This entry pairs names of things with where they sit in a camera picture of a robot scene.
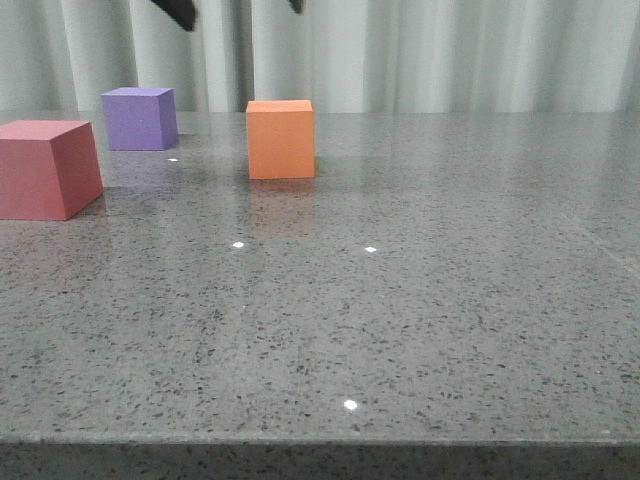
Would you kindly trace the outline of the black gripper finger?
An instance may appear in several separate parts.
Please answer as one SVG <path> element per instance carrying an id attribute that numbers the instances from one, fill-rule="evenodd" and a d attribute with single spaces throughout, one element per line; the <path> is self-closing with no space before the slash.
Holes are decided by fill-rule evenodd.
<path id="1" fill-rule="evenodd" d="M 303 0 L 289 0 L 289 5 L 296 14 L 303 13 Z"/>
<path id="2" fill-rule="evenodd" d="M 192 0 L 152 0 L 184 31 L 193 32 L 196 24 L 196 6 Z"/>

